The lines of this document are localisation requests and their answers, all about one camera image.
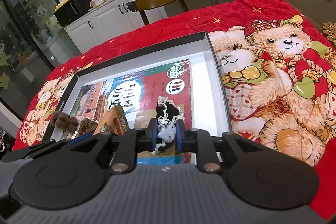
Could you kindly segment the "black white kitty scrunchie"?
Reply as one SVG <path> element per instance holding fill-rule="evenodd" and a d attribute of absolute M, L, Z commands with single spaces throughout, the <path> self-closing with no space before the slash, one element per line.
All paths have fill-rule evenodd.
<path fill-rule="evenodd" d="M 161 150 L 173 143 L 177 135 L 177 121 L 179 119 L 185 121 L 182 109 L 167 97 L 158 97 L 156 110 L 159 142 L 155 144 L 155 149 L 151 152 L 152 155 L 158 155 Z"/>

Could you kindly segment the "brown paper snack packet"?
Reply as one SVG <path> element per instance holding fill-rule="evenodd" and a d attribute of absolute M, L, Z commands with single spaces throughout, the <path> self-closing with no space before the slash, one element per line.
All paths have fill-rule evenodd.
<path fill-rule="evenodd" d="M 121 136 L 129 129 L 122 106 L 115 105 L 99 120 L 93 134 L 96 135 L 102 132 L 110 132 Z"/>

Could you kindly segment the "dark brown knitted scrunchie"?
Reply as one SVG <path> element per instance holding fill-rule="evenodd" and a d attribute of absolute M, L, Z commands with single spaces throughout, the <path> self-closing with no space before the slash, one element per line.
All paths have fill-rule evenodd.
<path fill-rule="evenodd" d="M 79 125 L 76 117 L 71 117 L 70 115 L 60 111 L 55 111 L 52 113 L 50 122 L 52 126 L 55 126 L 56 128 L 71 134 L 75 133 Z"/>

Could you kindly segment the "colourful history book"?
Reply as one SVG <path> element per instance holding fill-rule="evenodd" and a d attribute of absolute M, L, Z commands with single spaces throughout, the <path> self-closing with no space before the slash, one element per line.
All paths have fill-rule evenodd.
<path fill-rule="evenodd" d="M 190 61 L 179 60 L 128 75 L 109 77 L 81 86 L 69 114 L 78 121 L 99 121 L 115 105 L 121 105 L 130 128 L 146 128 L 157 117 L 158 97 L 174 101 L 192 124 Z"/>

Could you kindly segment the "black shallow storage box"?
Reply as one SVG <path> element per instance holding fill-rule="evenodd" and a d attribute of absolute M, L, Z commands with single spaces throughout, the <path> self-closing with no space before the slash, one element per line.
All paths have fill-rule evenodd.
<path fill-rule="evenodd" d="M 126 132 L 118 126 L 113 132 L 92 136 L 96 145 L 89 152 L 80 147 L 89 139 L 61 141 L 61 147 L 44 155 L 50 164 L 90 164 L 100 155 L 110 160 L 112 173 L 131 172 L 137 155 L 155 150 L 161 130 L 158 107 L 181 107 L 183 115 L 174 122 L 171 145 L 179 153 L 194 153 L 203 172 L 221 168 L 218 152 L 222 133 L 231 128 L 226 98 L 217 60 L 206 32 L 200 32 L 113 58 L 79 72 L 68 86 L 60 104 L 67 110 L 85 110 L 80 91 L 98 85 L 88 98 L 94 110 L 106 114 L 120 106 L 126 116 Z"/>

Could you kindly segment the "glass sliding door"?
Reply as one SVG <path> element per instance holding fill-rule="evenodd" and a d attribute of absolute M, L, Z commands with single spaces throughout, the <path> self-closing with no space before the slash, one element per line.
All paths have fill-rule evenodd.
<path fill-rule="evenodd" d="M 22 120 L 47 76 L 80 51 L 56 20 L 58 0 L 1 0 L 1 102 Z"/>

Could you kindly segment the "red teddy bear quilt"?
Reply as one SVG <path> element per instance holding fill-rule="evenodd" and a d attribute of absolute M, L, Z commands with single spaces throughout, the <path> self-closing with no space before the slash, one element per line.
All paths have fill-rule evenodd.
<path fill-rule="evenodd" d="M 111 38 L 57 67 L 32 99 L 14 149 L 42 141 L 74 74 L 159 42 L 208 32 L 235 133 L 313 166 L 311 208 L 335 215 L 335 49 L 285 0 L 235 0 Z"/>

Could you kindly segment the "white kitchen cabinet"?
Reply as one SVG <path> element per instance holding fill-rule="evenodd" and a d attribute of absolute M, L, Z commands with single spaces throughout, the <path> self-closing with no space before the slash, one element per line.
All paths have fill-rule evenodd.
<path fill-rule="evenodd" d="M 81 53 L 103 42 L 144 26 L 139 12 L 131 12 L 127 3 L 135 0 L 108 0 L 90 9 L 65 27 Z"/>

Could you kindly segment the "white mug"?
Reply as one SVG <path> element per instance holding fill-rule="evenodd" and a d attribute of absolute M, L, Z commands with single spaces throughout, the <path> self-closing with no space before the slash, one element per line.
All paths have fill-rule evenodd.
<path fill-rule="evenodd" d="M 102 4 L 102 3 L 103 3 L 103 0 L 92 0 L 90 2 L 90 7 L 94 8 L 94 7 L 96 7 L 96 6 L 98 6 L 98 5 Z"/>

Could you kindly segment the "wooden chair with black pad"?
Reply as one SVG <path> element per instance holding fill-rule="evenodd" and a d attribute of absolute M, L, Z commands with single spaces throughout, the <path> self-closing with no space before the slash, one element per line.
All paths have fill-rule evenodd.
<path fill-rule="evenodd" d="M 135 0 L 128 2 L 126 5 L 131 12 L 139 12 L 144 25 L 148 25 L 149 20 L 146 16 L 145 11 L 157 9 L 159 7 L 171 4 L 175 1 L 179 2 L 183 12 L 189 11 L 189 8 L 187 7 L 185 0 Z"/>

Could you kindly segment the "black microwave oven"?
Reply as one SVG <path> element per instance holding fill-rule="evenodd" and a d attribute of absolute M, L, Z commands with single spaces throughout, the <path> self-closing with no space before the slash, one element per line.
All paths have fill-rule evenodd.
<path fill-rule="evenodd" d="M 92 0 L 64 0 L 55 7 L 54 15 L 62 27 L 83 16 L 91 7 Z"/>

